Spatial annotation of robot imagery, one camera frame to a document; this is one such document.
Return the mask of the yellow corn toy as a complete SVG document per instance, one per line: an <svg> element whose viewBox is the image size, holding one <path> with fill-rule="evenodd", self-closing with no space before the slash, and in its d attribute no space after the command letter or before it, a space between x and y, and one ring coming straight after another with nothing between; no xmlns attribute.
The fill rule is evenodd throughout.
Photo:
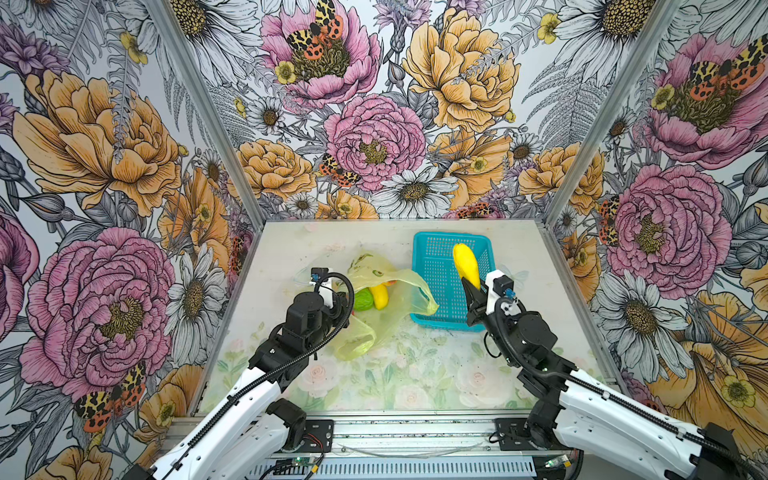
<svg viewBox="0 0 768 480"><path fill-rule="evenodd" d="M452 254L459 277L467 280L476 289L480 289L479 266L472 249L466 244L457 243L453 246Z"/></svg>

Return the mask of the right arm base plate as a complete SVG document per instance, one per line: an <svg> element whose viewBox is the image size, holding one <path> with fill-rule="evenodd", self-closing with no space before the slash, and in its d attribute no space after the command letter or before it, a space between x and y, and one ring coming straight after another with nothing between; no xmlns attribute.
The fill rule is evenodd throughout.
<svg viewBox="0 0 768 480"><path fill-rule="evenodd" d="M488 438L492 445L497 445L501 451L534 451L538 447L526 425L526 419L503 417L494 420L494 431Z"/></svg>

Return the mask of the yellow-green plastic bag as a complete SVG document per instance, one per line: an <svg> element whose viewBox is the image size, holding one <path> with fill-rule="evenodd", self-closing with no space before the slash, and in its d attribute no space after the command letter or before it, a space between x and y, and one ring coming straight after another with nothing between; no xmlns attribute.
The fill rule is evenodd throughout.
<svg viewBox="0 0 768 480"><path fill-rule="evenodd" d="M438 303L415 271L398 269L384 256L363 250L346 276L355 290L349 326L331 342L341 361L355 360L388 342L411 315L432 316Z"/></svg>

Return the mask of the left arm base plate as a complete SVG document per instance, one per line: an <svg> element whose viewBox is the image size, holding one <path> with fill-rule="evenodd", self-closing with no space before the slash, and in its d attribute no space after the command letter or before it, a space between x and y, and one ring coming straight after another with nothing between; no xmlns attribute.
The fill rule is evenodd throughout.
<svg viewBox="0 0 768 480"><path fill-rule="evenodd" d="M330 453L333 446L335 422L331 419L308 419L301 443L300 453Z"/></svg>

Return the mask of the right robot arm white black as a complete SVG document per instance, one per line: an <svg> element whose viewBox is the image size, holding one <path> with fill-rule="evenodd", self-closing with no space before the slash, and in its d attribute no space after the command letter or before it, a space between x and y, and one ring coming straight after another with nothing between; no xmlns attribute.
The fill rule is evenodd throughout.
<svg viewBox="0 0 768 480"><path fill-rule="evenodd" d="M516 297L500 271L461 281L467 323L482 325L537 400L525 422L541 448L570 447L645 479L761 479L731 431L662 414L593 378L554 350L556 335Z"/></svg>

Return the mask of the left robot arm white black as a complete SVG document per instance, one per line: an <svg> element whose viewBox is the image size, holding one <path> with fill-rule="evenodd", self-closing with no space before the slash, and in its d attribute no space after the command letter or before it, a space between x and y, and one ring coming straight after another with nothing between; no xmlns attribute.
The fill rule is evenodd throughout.
<svg viewBox="0 0 768 480"><path fill-rule="evenodd" d="M355 295L329 287L294 297L285 321L257 347L226 397L150 467L126 479L234 479L303 438L306 413L282 394L309 360L349 324Z"/></svg>

